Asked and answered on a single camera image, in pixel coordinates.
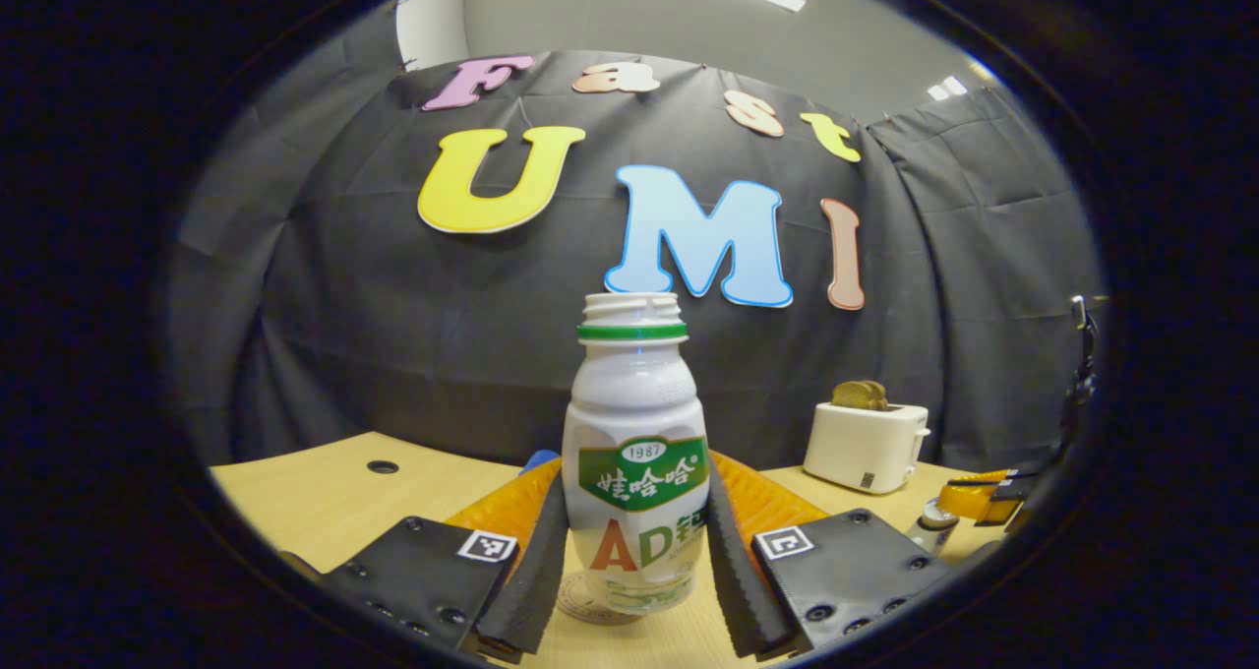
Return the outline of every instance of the screw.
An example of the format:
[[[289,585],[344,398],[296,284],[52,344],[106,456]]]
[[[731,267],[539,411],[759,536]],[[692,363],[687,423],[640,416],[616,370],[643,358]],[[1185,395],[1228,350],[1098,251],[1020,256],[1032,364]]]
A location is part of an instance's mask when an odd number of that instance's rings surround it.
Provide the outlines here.
[[[446,607],[442,610],[442,621],[449,622],[451,625],[462,625],[468,621],[467,616],[457,607]]]
[[[850,635],[850,634],[860,630],[861,627],[865,627],[869,624],[870,624],[870,620],[866,619],[866,617],[862,617],[860,620],[854,620],[852,622],[849,624],[847,627],[844,627],[844,634],[845,635]]]
[[[810,622],[820,622],[822,620],[826,620],[831,615],[835,615],[835,606],[815,605],[813,607],[808,609],[808,612],[805,614],[805,619],[808,620]]]

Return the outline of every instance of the wooden table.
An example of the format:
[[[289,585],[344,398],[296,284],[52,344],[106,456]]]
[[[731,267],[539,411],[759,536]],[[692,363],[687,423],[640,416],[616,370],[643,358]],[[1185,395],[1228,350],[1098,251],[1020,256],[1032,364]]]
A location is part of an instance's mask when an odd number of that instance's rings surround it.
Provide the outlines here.
[[[368,470],[368,462],[375,460],[394,462],[398,471],[381,475]],[[444,520],[517,472],[520,467],[460,457],[380,433],[363,433],[256,462],[212,467],[214,479],[258,534],[278,551],[302,557],[321,573],[351,558],[403,517]],[[764,471],[831,514],[864,506],[895,529],[908,529],[922,514],[927,499],[938,495],[944,481],[961,474],[920,462],[900,490],[869,495],[812,477],[798,466]],[[1002,535],[1000,527],[974,528],[962,520],[942,558],[962,561]],[[564,572],[580,569],[569,538]],[[555,610],[538,655],[525,655],[521,661],[521,666],[599,669],[757,664],[752,656],[734,656],[706,552],[696,566],[695,592],[682,605],[619,626],[588,625]]]

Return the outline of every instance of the yellow letter u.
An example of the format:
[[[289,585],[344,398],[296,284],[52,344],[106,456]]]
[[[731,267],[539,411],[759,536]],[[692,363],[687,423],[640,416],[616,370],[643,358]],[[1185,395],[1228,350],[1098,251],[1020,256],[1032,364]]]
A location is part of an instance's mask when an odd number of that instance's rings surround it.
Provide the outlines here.
[[[502,197],[471,193],[472,178],[490,147],[507,139],[507,131],[480,129],[442,139],[442,154],[419,188],[419,218],[442,232],[488,234],[524,224],[546,209],[568,147],[585,139],[585,131],[568,126],[543,126],[525,131],[533,144],[516,188]]]

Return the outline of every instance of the white toaster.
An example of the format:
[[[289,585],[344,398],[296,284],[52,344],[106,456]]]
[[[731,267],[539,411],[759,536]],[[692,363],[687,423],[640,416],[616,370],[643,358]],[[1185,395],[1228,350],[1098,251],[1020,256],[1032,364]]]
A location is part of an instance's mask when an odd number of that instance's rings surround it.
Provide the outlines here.
[[[889,404],[862,411],[818,403],[805,471],[846,488],[886,494],[909,480],[923,447],[927,409]]]

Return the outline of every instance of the blue object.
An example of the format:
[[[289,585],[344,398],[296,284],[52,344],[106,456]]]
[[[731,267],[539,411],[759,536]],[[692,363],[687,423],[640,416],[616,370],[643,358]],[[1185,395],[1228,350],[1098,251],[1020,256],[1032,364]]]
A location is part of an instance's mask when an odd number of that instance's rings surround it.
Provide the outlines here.
[[[525,462],[525,467],[522,467],[522,470],[520,471],[520,475],[524,475],[525,472],[533,470],[534,467],[536,467],[539,465],[544,465],[546,462],[550,462],[551,460],[554,460],[556,457],[559,457],[559,454],[555,452],[554,450],[536,450],[536,451],[534,451],[533,455],[529,456],[529,462]]]
[[[705,214],[674,170],[626,165],[617,170],[617,179],[630,188],[630,218],[621,265],[603,277],[609,291],[672,289],[674,277],[660,266],[665,239],[692,296],[708,292],[726,252],[733,251],[730,275],[721,281],[726,300],[760,307],[791,305],[792,290],[778,257],[774,212],[782,198],[777,190],[755,181],[730,181],[711,214]]]

